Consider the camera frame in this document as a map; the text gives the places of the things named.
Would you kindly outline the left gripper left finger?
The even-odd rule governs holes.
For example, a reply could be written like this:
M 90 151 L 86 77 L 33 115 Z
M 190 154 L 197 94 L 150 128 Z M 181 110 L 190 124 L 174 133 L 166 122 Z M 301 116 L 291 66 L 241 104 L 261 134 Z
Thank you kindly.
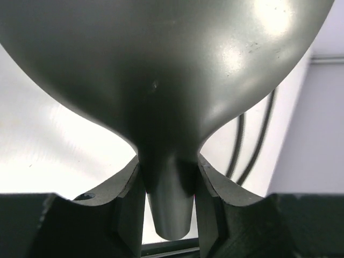
M 1 257 L 140 257 L 145 187 L 133 158 L 75 200 L 1 195 Z

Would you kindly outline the grey shower head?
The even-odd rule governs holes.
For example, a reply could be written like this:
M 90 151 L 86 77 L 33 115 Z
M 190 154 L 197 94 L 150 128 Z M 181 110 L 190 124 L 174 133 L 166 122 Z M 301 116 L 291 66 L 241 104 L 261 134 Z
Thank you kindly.
M 332 1 L 1 1 L 1 45 L 136 150 L 157 234 L 190 231 L 198 153 L 303 57 Z

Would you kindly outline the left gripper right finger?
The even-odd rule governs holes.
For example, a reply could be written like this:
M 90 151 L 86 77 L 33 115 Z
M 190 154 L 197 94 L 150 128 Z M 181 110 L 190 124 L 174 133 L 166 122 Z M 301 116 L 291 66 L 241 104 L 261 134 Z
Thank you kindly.
M 201 257 L 343 257 L 343 195 L 260 197 L 199 157 L 196 215 Z

